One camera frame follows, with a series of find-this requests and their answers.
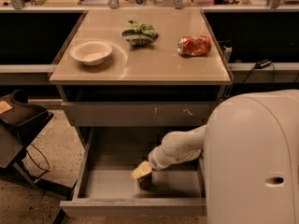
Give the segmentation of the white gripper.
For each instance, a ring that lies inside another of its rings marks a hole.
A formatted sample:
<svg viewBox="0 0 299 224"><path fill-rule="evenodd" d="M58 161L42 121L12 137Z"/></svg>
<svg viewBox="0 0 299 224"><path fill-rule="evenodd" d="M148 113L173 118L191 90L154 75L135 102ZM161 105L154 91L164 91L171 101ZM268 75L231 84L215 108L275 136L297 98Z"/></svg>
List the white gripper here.
<svg viewBox="0 0 299 224"><path fill-rule="evenodd" d="M149 161L141 162L131 173L133 179L148 175L154 170L160 171L174 163L174 158L168 156L162 146L154 148L148 155Z"/></svg>

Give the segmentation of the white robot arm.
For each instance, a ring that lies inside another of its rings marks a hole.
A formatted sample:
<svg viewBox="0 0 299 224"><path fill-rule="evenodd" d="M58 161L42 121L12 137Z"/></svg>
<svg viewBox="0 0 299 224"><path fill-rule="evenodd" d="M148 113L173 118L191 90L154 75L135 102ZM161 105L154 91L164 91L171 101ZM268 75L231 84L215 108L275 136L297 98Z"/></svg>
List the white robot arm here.
<svg viewBox="0 0 299 224"><path fill-rule="evenodd" d="M171 132L132 172L204 159L208 224L299 224L299 90L246 93Z"/></svg>

